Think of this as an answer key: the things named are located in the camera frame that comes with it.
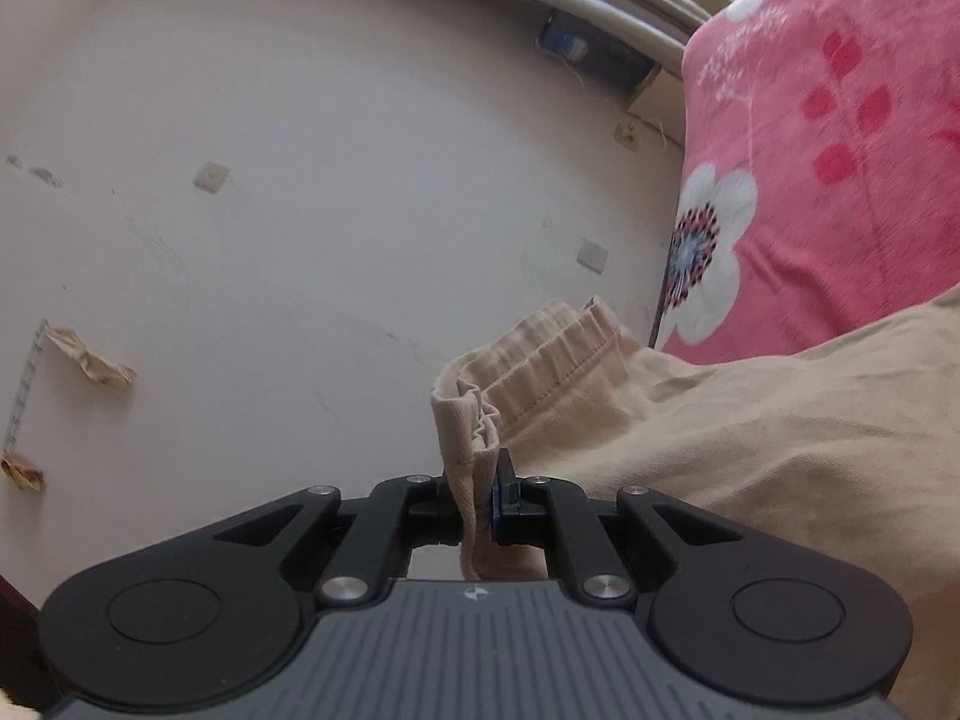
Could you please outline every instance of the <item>bed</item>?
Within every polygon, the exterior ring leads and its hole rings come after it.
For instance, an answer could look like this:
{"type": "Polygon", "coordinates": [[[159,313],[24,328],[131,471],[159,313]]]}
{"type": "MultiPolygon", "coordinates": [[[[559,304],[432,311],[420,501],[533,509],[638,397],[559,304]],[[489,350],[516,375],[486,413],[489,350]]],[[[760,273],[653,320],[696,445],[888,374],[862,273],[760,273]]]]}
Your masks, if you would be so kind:
{"type": "Polygon", "coordinates": [[[683,57],[651,344],[792,354],[960,281],[960,0],[740,0],[683,57]]]}

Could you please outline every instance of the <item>beige fabric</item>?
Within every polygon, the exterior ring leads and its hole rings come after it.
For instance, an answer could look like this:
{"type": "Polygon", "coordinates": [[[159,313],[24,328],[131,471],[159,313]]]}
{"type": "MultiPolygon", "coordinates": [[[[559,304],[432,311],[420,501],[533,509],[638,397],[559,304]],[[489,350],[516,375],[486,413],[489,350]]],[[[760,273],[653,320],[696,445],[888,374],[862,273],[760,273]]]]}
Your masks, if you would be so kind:
{"type": "Polygon", "coordinates": [[[16,485],[18,490],[43,491],[43,471],[28,458],[16,452],[0,452],[0,470],[16,485]]]}
{"type": "Polygon", "coordinates": [[[126,365],[117,365],[91,352],[69,327],[48,327],[49,338],[61,352],[80,366],[86,378],[94,384],[126,389],[136,381],[136,371],[126,365]]]}
{"type": "Polygon", "coordinates": [[[40,720],[40,713],[30,707],[18,707],[0,690],[0,720],[40,720]]]}
{"type": "Polygon", "coordinates": [[[891,698],[960,715],[960,288],[794,357],[702,367],[599,300],[553,303],[450,362],[432,401],[467,577],[544,574],[488,534],[502,443],[520,475],[648,485],[880,575],[915,626],[891,698]]]}

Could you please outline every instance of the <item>metal screw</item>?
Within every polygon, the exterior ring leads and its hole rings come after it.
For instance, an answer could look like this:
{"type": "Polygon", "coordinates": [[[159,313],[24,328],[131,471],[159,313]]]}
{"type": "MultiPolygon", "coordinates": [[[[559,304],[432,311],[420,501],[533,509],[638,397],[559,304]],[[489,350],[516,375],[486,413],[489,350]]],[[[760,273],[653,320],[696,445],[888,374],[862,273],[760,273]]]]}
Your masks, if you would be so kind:
{"type": "Polygon", "coordinates": [[[593,598],[621,598],[630,592],[630,583],[616,574],[598,574],[584,582],[584,593],[593,598]]]}
{"type": "Polygon", "coordinates": [[[323,595],[335,601],[356,601],[363,598],[370,586],[358,577],[331,577],[320,587],[323,595]]]}

